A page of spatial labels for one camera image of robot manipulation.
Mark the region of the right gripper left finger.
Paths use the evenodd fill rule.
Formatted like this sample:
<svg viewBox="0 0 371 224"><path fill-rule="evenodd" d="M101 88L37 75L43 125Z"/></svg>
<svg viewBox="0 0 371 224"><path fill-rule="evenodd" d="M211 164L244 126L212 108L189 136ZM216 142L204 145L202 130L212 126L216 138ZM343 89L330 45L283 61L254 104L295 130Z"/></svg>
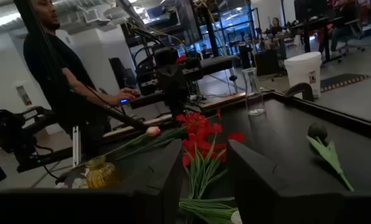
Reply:
<svg viewBox="0 0 371 224"><path fill-rule="evenodd" d="M139 156L118 188L119 224L175 224L183 182L182 141Z"/></svg>

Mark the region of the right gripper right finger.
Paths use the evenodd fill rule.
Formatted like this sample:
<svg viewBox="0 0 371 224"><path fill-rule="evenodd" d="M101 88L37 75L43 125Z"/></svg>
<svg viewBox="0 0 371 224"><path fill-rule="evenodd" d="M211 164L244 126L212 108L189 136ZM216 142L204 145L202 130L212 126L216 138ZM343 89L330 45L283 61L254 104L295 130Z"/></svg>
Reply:
<svg viewBox="0 0 371 224"><path fill-rule="evenodd" d="M236 140L227 142L227 166L243 224L297 224L297 210L285 198L297 183L293 170Z"/></svg>

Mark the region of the pink tulip with green stem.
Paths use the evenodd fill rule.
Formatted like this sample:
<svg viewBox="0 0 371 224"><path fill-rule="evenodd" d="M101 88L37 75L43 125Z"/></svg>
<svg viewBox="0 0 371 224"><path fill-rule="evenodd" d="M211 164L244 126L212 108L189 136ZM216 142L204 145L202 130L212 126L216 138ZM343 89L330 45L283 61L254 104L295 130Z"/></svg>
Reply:
<svg viewBox="0 0 371 224"><path fill-rule="evenodd" d="M113 150L105 153L104 155L107 156L108 154L116 152L116 151L118 151L122 148L125 148L127 146L133 146L135 144L138 144L147 137L154 137L154 136L157 136L159 134L160 134L160 128L158 126L150 126L149 128L147 128L145 134L141 134L140 136L130 140L129 142L125 143L124 145L120 146L119 148L113 149Z"/></svg>

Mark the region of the red flower bunch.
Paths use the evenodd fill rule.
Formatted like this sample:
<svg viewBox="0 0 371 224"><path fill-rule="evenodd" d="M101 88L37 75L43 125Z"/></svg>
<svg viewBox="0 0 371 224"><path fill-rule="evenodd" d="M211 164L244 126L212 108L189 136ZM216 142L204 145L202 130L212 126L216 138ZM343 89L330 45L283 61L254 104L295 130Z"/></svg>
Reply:
<svg viewBox="0 0 371 224"><path fill-rule="evenodd" d="M227 160L227 146L216 144L217 133L213 141L208 142L200 133L189 134L183 140L183 167L188 176L188 198L201 199L206 189L227 174L223 164Z"/></svg>
<svg viewBox="0 0 371 224"><path fill-rule="evenodd" d="M133 146L127 146L122 148L116 152L119 152L123 149L128 149L129 152L122 156L116 156L115 160L119 161L121 159L125 159L141 152L146 152L148 150L152 150L158 147L162 147L167 145L174 139L182 139L183 140L189 138L189 134L200 133L202 136L207 137L207 141L210 136L213 136L214 133L220 134L222 133L222 125L219 123L212 123L210 122L209 118L202 115L201 113L197 112L190 112L187 115L180 114L176 116L175 121L179 123L179 127L174 128L166 133L161 133L154 137L147 137L142 140L140 143L135 144Z"/></svg>

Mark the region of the pinkish white flower bunch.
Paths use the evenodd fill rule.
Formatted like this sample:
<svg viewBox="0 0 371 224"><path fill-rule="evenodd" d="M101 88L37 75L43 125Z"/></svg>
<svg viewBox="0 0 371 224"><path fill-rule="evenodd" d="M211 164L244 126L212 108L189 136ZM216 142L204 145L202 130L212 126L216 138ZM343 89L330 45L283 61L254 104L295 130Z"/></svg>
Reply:
<svg viewBox="0 0 371 224"><path fill-rule="evenodd" d="M63 182L59 182L56 189L87 189L88 184L85 178L66 178Z"/></svg>

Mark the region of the amber ribbed glass vase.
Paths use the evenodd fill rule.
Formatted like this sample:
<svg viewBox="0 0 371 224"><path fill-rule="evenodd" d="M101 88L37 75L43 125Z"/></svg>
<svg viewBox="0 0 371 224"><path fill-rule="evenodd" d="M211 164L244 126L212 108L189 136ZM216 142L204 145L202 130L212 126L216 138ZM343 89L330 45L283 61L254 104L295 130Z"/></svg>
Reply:
<svg viewBox="0 0 371 224"><path fill-rule="evenodd" d="M116 166L106 161L106 156L98 156L86 163L89 172L86 183L89 189L103 189L119 182Z"/></svg>

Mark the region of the clear glass vase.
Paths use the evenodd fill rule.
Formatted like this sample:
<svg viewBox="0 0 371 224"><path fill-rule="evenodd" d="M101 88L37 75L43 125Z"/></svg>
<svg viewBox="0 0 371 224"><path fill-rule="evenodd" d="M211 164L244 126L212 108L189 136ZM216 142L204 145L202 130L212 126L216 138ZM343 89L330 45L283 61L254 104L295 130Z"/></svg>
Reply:
<svg viewBox="0 0 371 224"><path fill-rule="evenodd" d="M263 95L257 86L257 69L246 68L242 71L245 81L245 104L249 116L258 116L265 112Z"/></svg>

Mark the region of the dark tulip with green stem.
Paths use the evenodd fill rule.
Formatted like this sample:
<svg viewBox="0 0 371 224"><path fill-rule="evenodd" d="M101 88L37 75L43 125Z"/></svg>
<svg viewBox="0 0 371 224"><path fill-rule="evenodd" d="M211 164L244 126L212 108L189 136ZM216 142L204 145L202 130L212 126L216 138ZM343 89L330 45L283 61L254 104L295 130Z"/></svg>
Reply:
<svg viewBox="0 0 371 224"><path fill-rule="evenodd" d="M308 128L306 138L309 141L311 147L336 171L337 175L345 183L348 190L353 192L354 188L347 180L345 172L341 167L335 143L333 140L326 142L327 136L327 129L323 125L313 123Z"/></svg>

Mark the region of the black table clamp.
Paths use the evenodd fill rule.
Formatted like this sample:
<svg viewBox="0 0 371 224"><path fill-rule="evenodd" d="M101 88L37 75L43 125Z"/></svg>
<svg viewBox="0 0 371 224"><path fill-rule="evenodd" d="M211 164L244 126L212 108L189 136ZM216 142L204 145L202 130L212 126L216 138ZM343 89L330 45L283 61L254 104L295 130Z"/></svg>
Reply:
<svg viewBox="0 0 371 224"><path fill-rule="evenodd" d="M284 97L290 98L301 93L302 99L306 101L314 101L313 89L308 83L298 83L290 87L286 92Z"/></svg>

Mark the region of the white plastic bucket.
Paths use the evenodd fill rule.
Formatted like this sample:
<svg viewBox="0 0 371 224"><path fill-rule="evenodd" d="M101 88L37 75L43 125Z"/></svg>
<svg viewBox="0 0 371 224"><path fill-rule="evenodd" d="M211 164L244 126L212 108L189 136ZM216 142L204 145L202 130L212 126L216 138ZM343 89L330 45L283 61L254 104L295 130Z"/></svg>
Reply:
<svg viewBox="0 0 371 224"><path fill-rule="evenodd" d="M308 52L288 58L284 61L290 86L307 83L312 87L313 96L321 96L321 65L320 52Z"/></svg>

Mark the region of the black desk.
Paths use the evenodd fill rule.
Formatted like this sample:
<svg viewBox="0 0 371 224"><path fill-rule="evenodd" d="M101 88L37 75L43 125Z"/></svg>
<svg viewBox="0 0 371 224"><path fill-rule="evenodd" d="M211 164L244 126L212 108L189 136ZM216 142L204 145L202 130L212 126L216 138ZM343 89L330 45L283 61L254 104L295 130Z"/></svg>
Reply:
<svg viewBox="0 0 371 224"><path fill-rule="evenodd" d="M214 58L208 58L201 60L201 71L204 77L212 73L220 72L222 70L228 70L233 67L233 61L238 60L239 57L236 55L218 56ZM129 105L132 109L140 108L143 106L151 105L159 101L164 100L163 93L154 93L147 96L140 96L135 100L131 100Z"/></svg>

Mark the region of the black floor mat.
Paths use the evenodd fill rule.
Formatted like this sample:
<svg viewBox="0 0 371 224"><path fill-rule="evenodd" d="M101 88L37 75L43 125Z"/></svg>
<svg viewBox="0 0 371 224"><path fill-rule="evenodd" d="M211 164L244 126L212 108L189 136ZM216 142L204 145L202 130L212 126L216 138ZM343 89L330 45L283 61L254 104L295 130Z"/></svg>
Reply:
<svg viewBox="0 0 371 224"><path fill-rule="evenodd" d="M368 75L345 73L321 80L321 93L369 79Z"/></svg>

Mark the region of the person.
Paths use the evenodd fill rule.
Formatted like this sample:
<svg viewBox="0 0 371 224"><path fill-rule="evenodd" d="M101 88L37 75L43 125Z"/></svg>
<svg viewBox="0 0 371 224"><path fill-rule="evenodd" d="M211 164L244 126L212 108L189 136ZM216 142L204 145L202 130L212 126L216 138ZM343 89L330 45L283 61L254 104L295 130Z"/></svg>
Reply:
<svg viewBox="0 0 371 224"><path fill-rule="evenodd" d="M272 19L272 26L270 28L270 34L275 36L283 31L282 26L280 25L280 21L277 17Z"/></svg>
<svg viewBox="0 0 371 224"><path fill-rule="evenodd" d="M100 93L75 52L56 35L60 22L52 0L14 0L27 28L23 54L60 127L69 135L81 131L86 155L95 155L98 143L110 131L105 106L118 106L139 92L123 88L115 95Z"/></svg>

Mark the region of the black office chair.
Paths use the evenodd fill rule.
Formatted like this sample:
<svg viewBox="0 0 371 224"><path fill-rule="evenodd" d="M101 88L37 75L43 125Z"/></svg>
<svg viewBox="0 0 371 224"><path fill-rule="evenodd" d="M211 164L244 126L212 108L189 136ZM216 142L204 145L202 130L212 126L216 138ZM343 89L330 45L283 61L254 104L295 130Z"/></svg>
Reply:
<svg viewBox="0 0 371 224"><path fill-rule="evenodd" d="M365 35L360 19L346 22L344 25L348 27L348 30L347 33L341 35L338 40L338 43L343 43L343 45L337 49L337 52L340 56L339 61L341 61L349 53L350 49L365 52L365 47L363 45L355 45L350 43L350 41L353 40L361 40Z"/></svg>

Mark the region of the silver metal bracket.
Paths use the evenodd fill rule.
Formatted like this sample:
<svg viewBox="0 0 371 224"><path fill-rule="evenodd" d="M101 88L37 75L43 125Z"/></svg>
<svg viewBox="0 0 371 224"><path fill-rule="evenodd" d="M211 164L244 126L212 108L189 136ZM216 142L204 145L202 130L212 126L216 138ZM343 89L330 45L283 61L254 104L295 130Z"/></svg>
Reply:
<svg viewBox="0 0 371 224"><path fill-rule="evenodd" d="M80 164L81 160L81 134L78 126L73 127L73 134L72 134L72 140L73 140L73 167L76 167Z"/></svg>

